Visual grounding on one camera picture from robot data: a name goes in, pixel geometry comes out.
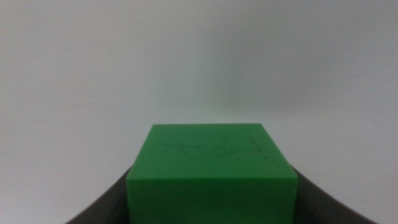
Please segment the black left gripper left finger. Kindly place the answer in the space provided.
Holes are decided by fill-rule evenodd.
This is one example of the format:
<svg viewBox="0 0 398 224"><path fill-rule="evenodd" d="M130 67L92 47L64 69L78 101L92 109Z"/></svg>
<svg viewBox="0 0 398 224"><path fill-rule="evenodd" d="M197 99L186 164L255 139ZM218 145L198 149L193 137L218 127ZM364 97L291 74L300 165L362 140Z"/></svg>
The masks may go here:
<svg viewBox="0 0 398 224"><path fill-rule="evenodd" d="M66 224L129 224L126 176L129 169L98 199Z"/></svg>

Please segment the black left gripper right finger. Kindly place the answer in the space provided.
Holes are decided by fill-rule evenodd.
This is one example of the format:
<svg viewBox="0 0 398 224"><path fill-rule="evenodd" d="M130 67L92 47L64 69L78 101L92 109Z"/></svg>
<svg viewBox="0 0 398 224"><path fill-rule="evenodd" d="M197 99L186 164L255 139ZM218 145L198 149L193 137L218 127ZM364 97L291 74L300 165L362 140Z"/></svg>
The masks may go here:
<svg viewBox="0 0 398 224"><path fill-rule="evenodd" d="M296 168L298 176L294 224L376 224L327 194Z"/></svg>

